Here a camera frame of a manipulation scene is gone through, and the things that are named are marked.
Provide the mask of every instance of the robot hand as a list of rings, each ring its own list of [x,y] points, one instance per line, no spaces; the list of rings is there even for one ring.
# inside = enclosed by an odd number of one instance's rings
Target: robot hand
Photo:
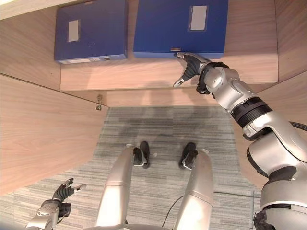
[[[54,192],[52,199],[59,200],[61,203],[74,194],[75,192],[81,191],[86,188],[86,184],[82,184],[80,186],[72,188],[70,185],[73,183],[73,178],[70,178],[63,182],[57,190]]]
[[[187,62],[187,68],[184,71],[181,78],[179,78],[175,84],[174,88],[178,88],[181,84],[188,81],[196,75],[200,75],[199,83],[197,85],[196,91],[200,94],[210,94],[210,91],[207,89],[204,83],[204,77],[208,71],[215,67],[224,67],[229,68],[223,62],[211,62],[209,59],[201,57],[193,53],[177,53],[178,58],[182,58]]]
[[[51,200],[45,200],[41,208],[36,212],[36,216],[33,217],[27,224],[27,230],[52,230],[54,226],[61,222],[59,218],[68,217],[71,212],[71,204],[63,203],[63,201],[74,194],[86,188],[86,184],[72,188],[70,185],[73,182],[73,178],[70,178],[63,182],[57,190],[54,192]]]

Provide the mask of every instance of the gray carpet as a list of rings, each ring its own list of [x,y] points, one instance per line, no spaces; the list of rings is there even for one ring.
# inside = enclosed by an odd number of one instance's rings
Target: gray carpet
[[[66,179],[86,183],[86,190],[67,200],[71,215],[57,230],[78,230],[94,226],[104,182],[127,143],[147,140],[151,167],[133,169],[129,223],[160,226],[173,202],[184,194],[190,171],[180,170],[178,160],[189,141],[207,149],[213,162],[214,208],[211,230],[252,229],[252,216],[259,208],[260,191],[239,171],[233,128],[229,115],[220,107],[133,107],[110,108],[92,161],[52,178],[0,197],[0,220],[24,226],[42,201]],[[165,224],[171,229],[178,202]]]

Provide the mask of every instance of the black cable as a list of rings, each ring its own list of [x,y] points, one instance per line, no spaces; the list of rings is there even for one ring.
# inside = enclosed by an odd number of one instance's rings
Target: black cable
[[[166,220],[167,220],[167,217],[168,217],[170,211],[172,210],[173,206],[174,206],[174,205],[177,203],[177,201],[180,200],[182,197],[183,197],[183,196],[179,197],[179,198],[172,204],[172,206],[169,208],[169,210],[168,210],[168,212],[167,212],[167,215],[166,215],[166,217],[165,217],[165,220],[164,220],[164,222],[163,222],[163,224],[162,224],[162,228],[164,227],[165,222],[166,222]]]
[[[300,128],[304,131],[307,131],[307,126],[298,122],[294,122],[294,121],[290,121],[290,123],[292,124],[293,127],[295,128]]]
[[[243,194],[235,194],[235,193],[225,193],[225,192],[213,192],[213,193],[223,194],[223,195],[233,195],[233,196],[250,197],[250,198],[261,198],[261,197],[259,197],[259,196],[243,195]],[[177,201],[180,200],[181,198],[183,198],[183,195],[182,195],[181,197],[179,197],[179,198],[172,204],[172,206],[169,208],[169,210],[168,210],[168,212],[167,212],[167,215],[166,215],[166,217],[165,217],[165,219],[164,219],[164,222],[163,222],[163,224],[162,224],[162,228],[164,227],[165,222],[166,222],[166,220],[167,220],[167,217],[168,217],[170,211],[172,210],[173,206],[174,206],[174,205],[177,203]]]
[[[243,195],[243,194],[235,194],[235,193],[225,193],[225,192],[213,192],[213,193],[223,194],[223,195],[232,195],[232,196],[241,196],[241,197],[250,197],[250,198],[261,198],[260,196]]]

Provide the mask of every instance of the silver robot leg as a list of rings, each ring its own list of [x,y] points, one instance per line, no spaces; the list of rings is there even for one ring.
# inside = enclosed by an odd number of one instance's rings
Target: silver robot leg
[[[146,141],[141,143],[140,148],[132,145],[125,148],[114,163],[102,194],[96,226],[125,224],[133,165],[145,169],[149,167],[149,147]]]
[[[174,230],[208,230],[213,206],[213,173],[208,151],[199,150]]]

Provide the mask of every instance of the cabinet door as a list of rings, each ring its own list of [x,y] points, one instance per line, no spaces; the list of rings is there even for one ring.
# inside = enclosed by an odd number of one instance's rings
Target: cabinet door
[[[92,158],[107,107],[0,75],[0,194]]]

